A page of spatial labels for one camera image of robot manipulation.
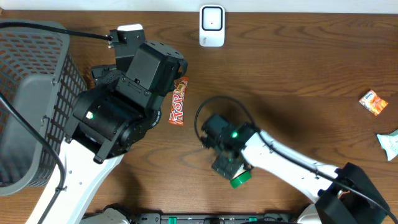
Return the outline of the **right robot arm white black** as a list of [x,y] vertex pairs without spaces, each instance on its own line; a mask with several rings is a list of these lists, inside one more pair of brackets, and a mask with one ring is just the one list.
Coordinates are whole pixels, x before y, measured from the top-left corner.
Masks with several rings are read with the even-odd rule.
[[218,156],[212,168],[237,188],[251,169],[265,170],[310,200],[296,223],[382,223],[390,208],[358,166],[318,162],[281,144],[252,123],[236,127],[214,114],[201,127],[203,145]]

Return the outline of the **white jar green lid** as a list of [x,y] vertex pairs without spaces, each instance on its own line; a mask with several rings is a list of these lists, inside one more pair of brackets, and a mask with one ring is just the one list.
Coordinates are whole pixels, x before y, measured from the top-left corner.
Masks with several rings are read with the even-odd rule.
[[229,181],[232,188],[236,189],[245,184],[252,177],[251,171],[247,169],[240,169],[236,175]]

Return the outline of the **orange tissue pack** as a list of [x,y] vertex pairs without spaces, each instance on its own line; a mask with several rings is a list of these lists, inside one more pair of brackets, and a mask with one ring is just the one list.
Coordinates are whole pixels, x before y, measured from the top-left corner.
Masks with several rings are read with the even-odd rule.
[[388,102],[380,98],[373,90],[369,90],[359,99],[359,103],[377,116],[388,105]]

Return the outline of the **chocolate bar wrapper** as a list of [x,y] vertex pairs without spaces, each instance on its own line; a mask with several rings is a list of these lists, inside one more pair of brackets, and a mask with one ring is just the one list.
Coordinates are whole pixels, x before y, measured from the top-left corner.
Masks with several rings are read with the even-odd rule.
[[169,114],[170,124],[178,126],[184,125],[184,101],[188,81],[188,77],[182,77],[175,81],[175,88],[172,94],[172,104]]

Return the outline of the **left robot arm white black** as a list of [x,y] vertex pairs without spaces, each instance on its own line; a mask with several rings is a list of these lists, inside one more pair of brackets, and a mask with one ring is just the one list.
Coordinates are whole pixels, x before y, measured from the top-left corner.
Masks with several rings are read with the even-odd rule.
[[161,106],[187,61],[173,47],[147,40],[140,24],[109,34],[113,65],[91,69],[95,87],[79,93],[63,131],[55,169],[29,223],[79,223],[107,175],[160,120]]

